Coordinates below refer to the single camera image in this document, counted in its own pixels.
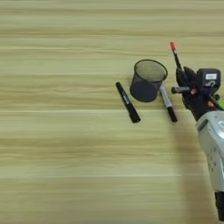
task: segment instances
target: black pen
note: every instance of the black pen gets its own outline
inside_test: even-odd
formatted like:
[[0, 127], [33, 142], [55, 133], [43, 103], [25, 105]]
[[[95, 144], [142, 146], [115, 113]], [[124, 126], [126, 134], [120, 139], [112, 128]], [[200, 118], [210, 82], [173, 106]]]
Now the black pen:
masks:
[[175, 123], [178, 120], [178, 118], [175, 115], [171, 100], [165, 90], [165, 86], [162, 84], [159, 90], [160, 90], [160, 94], [162, 95], [162, 98], [164, 100], [164, 105], [166, 106], [168, 113], [171, 117], [171, 120]]
[[134, 106], [132, 105], [129, 97], [123, 90], [122, 84], [120, 82], [117, 82], [115, 85], [118, 89], [119, 94], [122, 97], [122, 100], [123, 100], [123, 103], [124, 103], [126, 109], [129, 111], [129, 116], [130, 116], [131, 121], [133, 123], [139, 123], [141, 121], [141, 119], [140, 119], [139, 115], [137, 114]]

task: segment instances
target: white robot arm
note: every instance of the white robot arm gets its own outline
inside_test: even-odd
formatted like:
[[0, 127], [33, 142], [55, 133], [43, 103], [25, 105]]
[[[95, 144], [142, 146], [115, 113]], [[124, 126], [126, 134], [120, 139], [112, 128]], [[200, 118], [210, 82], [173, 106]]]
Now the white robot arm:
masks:
[[220, 221], [224, 223], [224, 111], [204, 114], [197, 122], [199, 144], [206, 160]]

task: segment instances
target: black mesh pen holder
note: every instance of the black mesh pen holder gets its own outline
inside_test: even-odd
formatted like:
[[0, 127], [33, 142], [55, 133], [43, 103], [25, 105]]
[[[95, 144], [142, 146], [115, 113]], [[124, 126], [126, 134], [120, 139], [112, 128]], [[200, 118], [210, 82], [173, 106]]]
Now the black mesh pen holder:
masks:
[[165, 66], [152, 59], [143, 59], [135, 64], [134, 72], [129, 89], [131, 95], [140, 102], [154, 101], [168, 75]]

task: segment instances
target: red cap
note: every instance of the red cap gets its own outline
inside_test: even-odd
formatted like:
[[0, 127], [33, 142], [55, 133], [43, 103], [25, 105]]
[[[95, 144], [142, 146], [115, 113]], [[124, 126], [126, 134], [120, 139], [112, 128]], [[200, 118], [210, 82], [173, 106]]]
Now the red cap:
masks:
[[173, 51], [176, 50], [176, 46], [175, 46], [174, 42], [171, 42], [171, 49], [172, 49]]

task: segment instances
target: wood grain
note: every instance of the wood grain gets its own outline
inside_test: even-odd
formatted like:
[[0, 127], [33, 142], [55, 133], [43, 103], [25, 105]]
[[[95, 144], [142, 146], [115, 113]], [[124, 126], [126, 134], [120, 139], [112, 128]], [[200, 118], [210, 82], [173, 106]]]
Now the wood grain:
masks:
[[[183, 65], [224, 71], [223, 11], [218, 0], [0, 0], [0, 223], [218, 223], [195, 121], [171, 95], [169, 42]], [[130, 96], [147, 58], [169, 71], [178, 123], [160, 96]]]

